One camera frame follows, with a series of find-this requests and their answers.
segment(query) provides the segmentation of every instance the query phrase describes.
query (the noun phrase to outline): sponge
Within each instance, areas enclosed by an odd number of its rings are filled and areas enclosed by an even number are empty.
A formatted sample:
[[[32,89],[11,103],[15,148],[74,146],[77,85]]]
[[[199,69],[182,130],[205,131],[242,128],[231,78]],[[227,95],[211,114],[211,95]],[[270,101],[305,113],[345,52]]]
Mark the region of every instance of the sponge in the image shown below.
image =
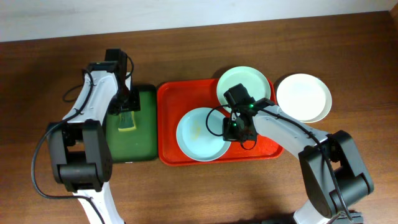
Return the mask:
[[[132,131],[137,129],[136,121],[134,120],[134,111],[122,112],[119,114],[119,118],[119,131]]]

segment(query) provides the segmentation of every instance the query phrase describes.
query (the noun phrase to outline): wooden table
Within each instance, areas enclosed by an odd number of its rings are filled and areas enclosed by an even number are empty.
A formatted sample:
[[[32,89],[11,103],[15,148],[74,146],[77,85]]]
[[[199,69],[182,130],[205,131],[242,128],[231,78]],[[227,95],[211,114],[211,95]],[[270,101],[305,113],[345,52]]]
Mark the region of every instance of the wooden table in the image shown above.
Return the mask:
[[[351,208],[368,223],[397,222],[397,33],[388,12],[374,12],[1,43],[1,223],[88,223],[76,200],[47,200],[33,190],[30,162],[48,122],[71,108],[61,98],[81,83],[80,69],[111,47],[132,56],[136,81],[155,85],[219,77],[237,65],[273,82],[291,73],[320,77],[333,106],[312,126],[349,132],[375,184]],[[47,145],[36,172],[43,191],[69,194],[53,179]],[[307,199],[299,162],[287,152],[273,160],[187,167],[158,159],[116,164],[111,190],[127,224],[267,218],[292,213]]]

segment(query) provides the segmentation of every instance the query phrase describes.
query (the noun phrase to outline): red tray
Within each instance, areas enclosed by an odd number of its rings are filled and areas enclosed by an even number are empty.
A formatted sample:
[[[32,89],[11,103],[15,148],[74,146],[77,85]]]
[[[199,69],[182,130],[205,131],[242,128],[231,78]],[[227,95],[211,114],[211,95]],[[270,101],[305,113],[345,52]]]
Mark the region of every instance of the red tray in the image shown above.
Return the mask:
[[[168,82],[158,89],[157,129],[160,159],[170,166],[186,166],[274,159],[280,156],[283,148],[276,142],[262,136],[258,136],[257,144],[251,150],[244,150],[240,143],[232,142],[224,155],[210,162],[195,161],[181,151],[175,137],[178,122],[186,113],[195,108],[214,108],[220,105],[216,95],[217,82],[218,79]],[[276,102],[274,86],[269,80],[268,82],[271,86],[271,100]],[[220,111],[225,116],[229,116],[229,113],[225,110],[220,109]]]

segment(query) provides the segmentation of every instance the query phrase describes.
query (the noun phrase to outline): cable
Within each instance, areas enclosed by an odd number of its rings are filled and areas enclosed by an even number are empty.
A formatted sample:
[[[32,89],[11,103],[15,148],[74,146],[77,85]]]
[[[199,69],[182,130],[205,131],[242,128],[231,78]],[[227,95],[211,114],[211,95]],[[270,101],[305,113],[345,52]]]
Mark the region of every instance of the cable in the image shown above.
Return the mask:
[[[51,134],[54,130],[56,130],[57,128],[59,128],[60,126],[64,125],[66,122],[68,122],[69,120],[76,118],[85,108],[88,100],[90,99],[91,93],[93,91],[93,87],[94,87],[94,81],[93,81],[93,77],[91,76],[91,73],[85,69],[83,69],[83,73],[87,74],[90,78],[90,89],[88,90],[88,94],[86,99],[84,100],[82,106],[79,109],[76,109],[76,113],[74,115],[71,115],[70,117],[61,120],[60,122],[58,122],[56,125],[52,126],[41,138],[40,141],[37,143],[36,148],[35,148],[35,152],[33,154],[33,159],[32,159],[32,167],[30,170],[30,174],[32,176],[32,183],[33,183],[33,187],[34,189],[37,191],[37,193],[39,193],[39,195],[41,195],[44,198],[47,199],[85,199],[94,209],[95,213],[98,215],[99,219],[101,220],[102,224],[105,224],[103,217],[101,216],[100,212],[98,211],[98,209],[95,207],[92,199],[90,197],[86,197],[86,196],[81,196],[81,195],[72,195],[72,196],[53,196],[53,195],[47,195],[45,193],[43,193],[43,191],[41,191],[39,189],[39,186],[37,185],[36,182],[36,177],[35,177],[35,165],[36,165],[36,158],[37,155],[39,153],[39,149],[41,148],[41,146],[43,145],[43,142],[45,141],[45,138]]]
[[[130,74],[126,76],[126,79],[128,79],[132,75],[132,72],[134,71],[134,63],[132,62],[131,57],[127,55],[127,58],[130,60],[131,63],[131,71]]]
[[[211,109],[211,111],[207,114],[207,117],[206,117],[206,128],[207,128],[207,130],[208,130],[212,135],[218,136],[218,137],[222,136],[223,134],[216,134],[216,133],[214,133],[213,131],[211,131],[207,122],[208,122],[208,120],[209,120],[210,114],[211,114],[214,110],[217,110],[218,108],[222,108],[222,107],[229,107],[229,106],[228,106],[228,105],[216,106],[215,108]]]
[[[341,190],[340,190],[340,188],[339,188],[339,186],[338,186],[338,184],[337,184],[337,179],[336,179],[335,173],[333,172],[333,168],[332,168],[332,166],[331,166],[331,163],[330,163],[328,157],[326,156],[326,152],[325,152],[324,148],[321,146],[321,143],[319,142],[319,140],[312,134],[312,132],[306,130],[303,126],[299,125],[299,124],[298,124],[297,122],[295,122],[295,121],[292,121],[291,119],[285,118],[285,117],[283,117],[283,116],[281,116],[281,115],[279,115],[279,114],[275,114],[275,113],[273,113],[273,112],[264,110],[264,109],[262,109],[262,108],[258,108],[258,107],[253,107],[253,108],[256,109],[256,110],[260,110],[260,111],[262,111],[262,112],[265,112],[265,113],[267,113],[267,114],[269,114],[269,115],[271,115],[271,116],[275,116],[275,117],[278,118],[278,119],[283,119],[284,121],[287,121],[287,122],[289,122],[289,123],[295,125],[296,127],[300,128],[305,134],[307,134],[310,138],[312,138],[312,139],[315,141],[315,143],[316,143],[315,147],[317,147],[317,146],[319,147],[319,150],[320,150],[320,152],[322,153],[322,157],[323,157],[323,159],[325,160],[325,162],[326,162],[326,164],[327,164],[327,166],[328,166],[331,179],[332,179],[332,181],[333,181],[333,183],[334,183],[334,185],[335,185],[335,189],[336,189],[336,191],[337,191],[337,196],[338,196],[338,198],[339,198],[339,200],[340,200],[341,205],[342,205],[343,208],[344,208],[344,212],[345,212],[347,218],[350,220],[350,222],[352,222],[352,221],[353,221],[353,217],[352,217],[351,214],[349,213],[348,207],[347,207],[347,205],[345,204],[345,201],[344,201],[343,196],[342,196],[342,194],[341,194]]]
[[[77,85],[77,86],[74,86],[74,87],[70,88],[70,89],[62,96],[62,101],[66,102],[66,103],[75,102],[75,101],[77,100],[77,97],[74,98],[74,99],[71,99],[71,100],[67,100],[66,97],[67,97],[67,95],[68,95],[69,93],[71,93],[73,90],[76,90],[77,88],[82,87],[82,86],[83,86],[83,84],[80,84],[80,85]]]

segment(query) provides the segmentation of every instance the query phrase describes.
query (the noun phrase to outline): plate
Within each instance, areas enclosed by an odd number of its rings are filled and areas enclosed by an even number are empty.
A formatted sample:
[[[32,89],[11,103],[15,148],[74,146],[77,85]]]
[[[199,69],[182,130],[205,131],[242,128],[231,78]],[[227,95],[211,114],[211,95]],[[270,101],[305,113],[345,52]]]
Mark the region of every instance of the plate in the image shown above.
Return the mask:
[[[331,109],[328,87],[308,74],[295,74],[282,80],[276,98],[282,111],[304,123],[320,121]]]
[[[185,114],[177,126],[177,143],[181,151],[196,161],[208,162],[221,157],[231,145],[223,137],[212,135],[206,128],[206,117],[211,108],[197,108]],[[214,110],[208,120],[210,130],[222,132],[225,116]]]
[[[251,67],[239,66],[226,71],[217,83],[217,98],[221,105],[228,104],[224,93],[240,83],[256,101],[264,97],[267,99],[271,97],[268,80],[260,71]],[[231,108],[225,107],[224,109],[231,112]]]

